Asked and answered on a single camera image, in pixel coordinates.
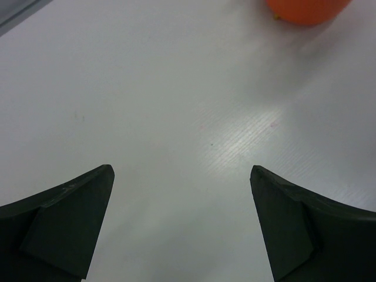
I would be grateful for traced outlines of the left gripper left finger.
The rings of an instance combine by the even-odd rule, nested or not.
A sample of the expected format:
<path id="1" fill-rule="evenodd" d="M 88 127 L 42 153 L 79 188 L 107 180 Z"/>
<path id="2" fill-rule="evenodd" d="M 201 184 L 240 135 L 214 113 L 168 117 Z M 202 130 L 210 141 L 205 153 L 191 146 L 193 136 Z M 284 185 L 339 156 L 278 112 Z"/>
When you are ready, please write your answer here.
<path id="1" fill-rule="evenodd" d="M 104 164 L 1 206 L 1 281 L 86 279 L 114 179 Z"/>

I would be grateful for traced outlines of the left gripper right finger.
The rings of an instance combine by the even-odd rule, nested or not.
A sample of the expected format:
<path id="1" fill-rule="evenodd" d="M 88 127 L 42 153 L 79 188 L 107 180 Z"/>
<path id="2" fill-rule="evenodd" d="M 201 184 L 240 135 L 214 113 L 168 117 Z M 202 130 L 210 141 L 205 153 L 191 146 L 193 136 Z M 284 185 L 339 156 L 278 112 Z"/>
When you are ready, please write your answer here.
<path id="1" fill-rule="evenodd" d="M 251 192 L 274 281 L 375 281 L 375 213 L 290 183 L 262 166 Z"/>

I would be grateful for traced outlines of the orange round organizer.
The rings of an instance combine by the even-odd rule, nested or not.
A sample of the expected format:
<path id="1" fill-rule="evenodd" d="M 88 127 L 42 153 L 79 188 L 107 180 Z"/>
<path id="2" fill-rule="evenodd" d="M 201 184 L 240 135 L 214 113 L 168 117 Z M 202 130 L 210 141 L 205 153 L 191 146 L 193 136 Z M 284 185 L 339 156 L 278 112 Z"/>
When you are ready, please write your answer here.
<path id="1" fill-rule="evenodd" d="M 350 0 L 266 0 L 273 14 L 297 25 L 318 25 L 334 19 Z"/>

